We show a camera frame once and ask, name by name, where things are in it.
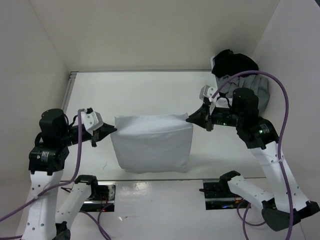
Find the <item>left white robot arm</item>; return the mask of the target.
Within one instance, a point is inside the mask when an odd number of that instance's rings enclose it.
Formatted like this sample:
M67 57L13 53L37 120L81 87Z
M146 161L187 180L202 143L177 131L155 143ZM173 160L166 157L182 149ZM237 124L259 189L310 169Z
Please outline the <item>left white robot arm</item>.
M82 144L92 147L116 127L103 122L92 108L80 109L73 122L60 108L42 113L40 133L29 153L32 195L23 240L69 240L71 226L86 200L107 199L107 189L94 175L79 175ZM70 180L62 182L69 147L77 146L75 171Z

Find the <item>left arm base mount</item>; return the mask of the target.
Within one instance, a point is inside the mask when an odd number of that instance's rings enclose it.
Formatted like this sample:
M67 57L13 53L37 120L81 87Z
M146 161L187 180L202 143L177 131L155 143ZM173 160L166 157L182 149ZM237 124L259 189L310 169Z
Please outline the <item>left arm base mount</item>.
M98 190L83 202L81 211L87 213L114 212L116 198L116 183L101 181L98 182Z

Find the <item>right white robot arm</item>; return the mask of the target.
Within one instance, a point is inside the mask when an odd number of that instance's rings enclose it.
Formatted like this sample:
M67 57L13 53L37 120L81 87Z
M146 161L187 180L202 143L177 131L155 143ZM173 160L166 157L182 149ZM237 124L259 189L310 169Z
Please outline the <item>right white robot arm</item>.
M278 134L272 123L259 115L259 98L254 91L237 88L228 107L216 106L215 91L208 85L201 89L202 106L187 122L209 132L215 125L235 127L239 138L260 164L272 190L267 192L246 182L233 170L220 176L219 192L225 197L238 195L259 209L265 223L275 232L289 228L290 219L297 224L318 213L318 203L302 192L283 153L278 153Z

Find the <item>white skirt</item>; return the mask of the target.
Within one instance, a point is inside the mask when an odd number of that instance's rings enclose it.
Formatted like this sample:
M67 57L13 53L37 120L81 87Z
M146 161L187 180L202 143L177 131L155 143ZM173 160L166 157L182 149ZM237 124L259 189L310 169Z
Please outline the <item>white skirt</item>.
M118 116L110 135L121 169L131 173L187 171L194 127L185 114Z

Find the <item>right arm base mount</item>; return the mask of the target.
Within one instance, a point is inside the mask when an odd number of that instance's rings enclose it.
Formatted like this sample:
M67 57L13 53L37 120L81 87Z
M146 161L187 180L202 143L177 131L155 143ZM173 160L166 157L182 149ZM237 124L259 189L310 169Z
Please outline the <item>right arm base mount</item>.
M199 192L204 195L206 210L232 210L243 201L239 195L224 189L218 180L204 180Z

